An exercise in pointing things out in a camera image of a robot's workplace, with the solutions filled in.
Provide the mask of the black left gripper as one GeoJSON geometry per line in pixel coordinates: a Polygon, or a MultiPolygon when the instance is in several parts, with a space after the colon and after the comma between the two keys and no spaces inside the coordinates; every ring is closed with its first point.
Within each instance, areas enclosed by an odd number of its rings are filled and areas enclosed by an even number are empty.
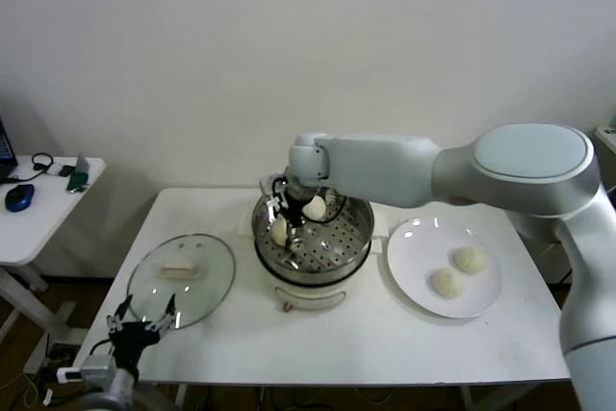
{"type": "Polygon", "coordinates": [[[156,345],[160,333],[167,333],[175,324],[175,295],[167,303],[163,315],[157,321],[128,321],[123,319],[130,308],[133,296],[128,295],[106,319],[109,339],[114,347],[113,357],[118,368],[136,371],[143,351],[156,345]]]}

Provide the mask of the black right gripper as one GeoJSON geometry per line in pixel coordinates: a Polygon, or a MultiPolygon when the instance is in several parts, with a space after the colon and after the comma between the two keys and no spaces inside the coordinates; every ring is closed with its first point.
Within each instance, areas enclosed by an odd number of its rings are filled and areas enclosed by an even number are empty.
{"type": "MultiPolygon", "coordinates": [[[[287,224],[287,249],[295,256],[303,251],[303,212],[302,209],[311,201],[311,192],[301,187],[288,184],[283,192],[285,204],[281,214],[287,224]]],[[[281,209],[280,193],[271,193],[265,196],[269,221],[276,221],[281,209]]]]}

